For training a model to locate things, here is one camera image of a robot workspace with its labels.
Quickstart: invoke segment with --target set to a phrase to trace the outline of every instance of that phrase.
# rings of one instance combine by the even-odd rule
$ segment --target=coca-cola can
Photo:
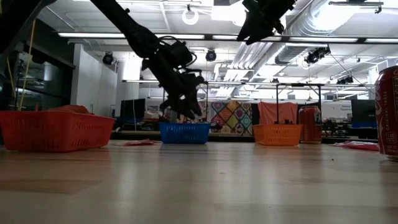
[[[398,66],[384,69],[375,83],[380,153],[398,161]]]

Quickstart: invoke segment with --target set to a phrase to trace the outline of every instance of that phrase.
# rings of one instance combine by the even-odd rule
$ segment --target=can
[[[374,87],[380,153],[398,161],[398,66],[381,71]]]
[[[320,144],[322,142],[322,118],[317,106],[303,106],[298,111],[299,123],[303,125],[301,143]]]

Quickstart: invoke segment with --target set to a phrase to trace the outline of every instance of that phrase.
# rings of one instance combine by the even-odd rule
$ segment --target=ceiling
[[[289,21],[294,18],[310,0],[298,0],[293,11],[285,15],[285,19]],[[199,20],[195,25],[188,25],[182,21],[182,13],[186,8],[184,5],[171,6],[166,4],[121,4],[123,8],[130,9],[130,16],[141,25],[149,28],[155,33],[169,34],[237,34],[240,30],[239,26],[234,25],[231,21],[214,21],[211,20],[212,0],[203,1],[202,6],[192,6],[193,9],[199,10]],[[339,26],[330,35],[333,36],[383,36],[398,37],[398,4],[396,8],[384,8],[380,14],[374,13],[374,8],[361,8],[342,26]],[[119,32],[117,28],[89,1],[73,1],[58,0],[43,9],[39,15],[39,19],[52,26],[59,32]],[[114,51],[120,60],[127,57],[131,48],[125,40],[89,40],[90,45],[85,44],[87,50],[95,51],[97,54],[103,54],[104,51]],[[240,50],[245,49],[239,42],[223,42],[223,41],[187,41],[187,46],[198,55],[198,60],[192,65],[193,68],[200,68],[213,73],[217,63],[230,64],[234,62],[235,57]],[[352,69],[354,76],[361,82],[368,81],[368,70],[383,62],[383,57],[397,57],[398,45],[346,45],[331,44],[332,55],[321,60],[318,64],[312,65],[310,69],[302,66],[302,59],[305,55],[297,57],[290,66],[283,67],[277,73],[282,72],[286,82],[308,81],[318,82],[330,81],[330,77]],[[215,49],[217,59],[215,62],[207,62],[205,55],[207,49]],[[255,48],[252,48],[247,54],[253,55]],[[257,71],[267,55],[264,51],[258,58],[256,66],[252,69]]]

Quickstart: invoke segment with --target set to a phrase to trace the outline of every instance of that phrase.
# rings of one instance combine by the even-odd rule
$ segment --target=red cloth
[[[276,103],[259,103],[260,124],[275,124],[277,119]],[[284,124],[285,120],[297,123],[297,104],[279,103],[279,124]]]

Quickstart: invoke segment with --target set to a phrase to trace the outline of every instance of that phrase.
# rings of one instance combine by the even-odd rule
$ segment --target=colorful quilt
[[[236,133],[242,136],[252,136],[252,109],[250,103],[212,102],[210,117],[212,123],[218,123],[223,128],[212,132]]]

